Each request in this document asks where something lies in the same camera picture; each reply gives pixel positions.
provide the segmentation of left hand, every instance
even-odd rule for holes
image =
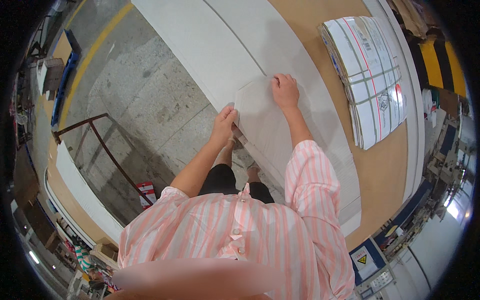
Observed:
[[[212,134],[208,142],[219,148],[225,147],[228,139],[232,136],[232,125],[237,115],[238,111],[233,109],[233,106],[225,106],[215,117]]]

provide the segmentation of yellow floor line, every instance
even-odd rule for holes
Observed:
[[[78,87],[78,84],[80,83],[80,80],[82,79],[83,75],[85,74],[85,71],[92,61],[92,58],[95,56],[95,53],[97,50],[100,48],[102,45],[103,41],[107,38],[107,36],[110,34],[110,32],[117,26],[117,24],[120,22],[120,20],[133,8],[133,4],[130,2],[127,5],[125,5],[118,13],[113,17],[113,19],[110,21],[110,23],[105,27],[105,29],[102,31],[100,36],[96,39],[95,43],[93,43],[92,47],[88,51],[87,55],[85,56],[85,59],[82,61],[82,64],[77,70],[77,74],[73,80],[72,83],[72,88],[70,89],[70,92],[63,103],[63,108],[60,116],[60,122],[59,122],[59,130],[65,128],[65,122],[67,120],[67,115],[68,115],[68,110],[70,108],[70,104],[72,103],[72,98],[75,95],[75,91]]]
[[[70,23],[72,23],[73,21],[73,18],[78,14],[78,11],[82,8],[82,6],[85,4],[87,0],[83,0],[77,7],[77,9],[73,12],[73,15],[72,17],[70,18],[70,20],[68,20],[67,24],[65,25],[65,29],[68,29],[68,27],[70,27]]]

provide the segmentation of concrete floor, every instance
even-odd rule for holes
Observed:
[[[86,0],[70,24],[81,59],[126,3]],[[153,182],[157,197],[208,141],[216,116],[195,81],[136,8],[101,43],[62,114],[67,113],[65,126],[69,126],[105,112],[109,118],[96,120],[95,126],[107,146],[134,182]],[[49,120],[39,104],[33,159],[42,173],[49,135]],[[128,224],[142,212],[138,194],[88,126],[62,137],[90,187],[121,223]],[[243,148],[234,151],[232,169],[238,189],[243,188],[245,169],[252,163]],[[264,174],[261,178],[275,201],[282,203],[283,191]]]

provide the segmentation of shirt sleeve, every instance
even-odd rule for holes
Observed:
[[[169,222],[172,212],[188,199],[181,190],[167,186],[157,202],[130,222],[120,234],[119,268],[135,264],[135,259],[145,260],[151,255],[152,241],[157,237],[153,228]]]
[[[298,143],[285,173],[286,205],[303,219],[315,246],[322,299],[345,299],[355,275],[338,221],[340,183],[315,141]]]

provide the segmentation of wooden table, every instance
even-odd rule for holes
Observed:
[[[357,146],[344,87],[317,27],[346,16],[371,16],[361,0],[269,0],[287,21],[315,63],[330,93],[353,154],[360,182],[360,227],[346,237],[349,251],[382,226],[402,205],[407,175],[407,127],[404,122],[368,151]]]

